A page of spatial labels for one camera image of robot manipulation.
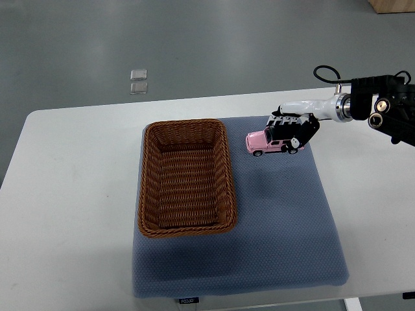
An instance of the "gray floor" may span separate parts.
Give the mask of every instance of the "gray floor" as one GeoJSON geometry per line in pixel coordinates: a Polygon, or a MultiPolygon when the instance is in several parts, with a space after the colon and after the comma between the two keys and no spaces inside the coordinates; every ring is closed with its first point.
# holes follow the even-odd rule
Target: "gray floor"
{"type": "MultiPolygon", "coordinates": [[[[343,78],[415,75],[414,20],[367,0],[0,0],[0,182],[34,110],[325,87],[320,64],[343,78]],[[138,68],[148,93],[130,95],[138,68]]],[[[361,300],[364,311],[415,308],[401,295],[361,300]]]]}

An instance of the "white table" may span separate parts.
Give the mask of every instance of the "white table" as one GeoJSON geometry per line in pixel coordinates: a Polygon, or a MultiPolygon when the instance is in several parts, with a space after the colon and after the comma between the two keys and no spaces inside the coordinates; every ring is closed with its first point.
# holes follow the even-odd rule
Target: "white table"
{"type": "MultiPolygon", "coordinates": [[[[177,310],[173,299],[131,294],[143,128],[269,115],[282,102],[332,94],[327,88],[31,113],[0,190],[0,310],[177,310]]],[[[198,310],[415,290],[415,148],[391,145],[366,121],[323,121],[311,148],[347,283],[202,297],[198,310]]]]}

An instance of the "wicker basket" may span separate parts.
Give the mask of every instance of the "wicker basket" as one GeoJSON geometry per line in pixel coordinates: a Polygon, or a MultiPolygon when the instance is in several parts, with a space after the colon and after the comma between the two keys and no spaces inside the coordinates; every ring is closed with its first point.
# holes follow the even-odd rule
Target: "wicker basket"
{"type": "Polygon", "coordinates": [[[215,119],[150,124],[141,167],[141,233],[149,238],[224,233],[236,221],[225,125],[215,119]]]}

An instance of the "blue mat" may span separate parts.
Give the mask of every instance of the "blue mat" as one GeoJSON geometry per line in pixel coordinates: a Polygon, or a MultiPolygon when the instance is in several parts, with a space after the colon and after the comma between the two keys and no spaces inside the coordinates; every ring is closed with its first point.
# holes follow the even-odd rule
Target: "blue mat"
{"type": "Polygon", "coordinates": [[[246,134],[262,130],[267,120],[221,119],[228,131],[238,206],[232,231],[150,239],[139,232],[135,219],[136,297],[230,295],[347,281],[340,240],[309,146],[294,155],[254,157],[246,151],[246,134]]]}

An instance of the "mat label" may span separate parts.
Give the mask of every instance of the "mat label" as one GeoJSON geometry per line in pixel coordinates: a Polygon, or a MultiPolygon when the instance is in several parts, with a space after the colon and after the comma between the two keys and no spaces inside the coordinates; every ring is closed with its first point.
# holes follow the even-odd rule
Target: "mat label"
{"type": "Polygon", "coordinates": [[[193,298],[180,298],[179,303],[181,305],[187,305],[189,303],[199,303],[199,297],[193,297],[193,298]]]}
{"type": "Polygon", "coordinates": [[[403,293],[402,298],[406,299],[415,299],[415,292],[403,293]]]}

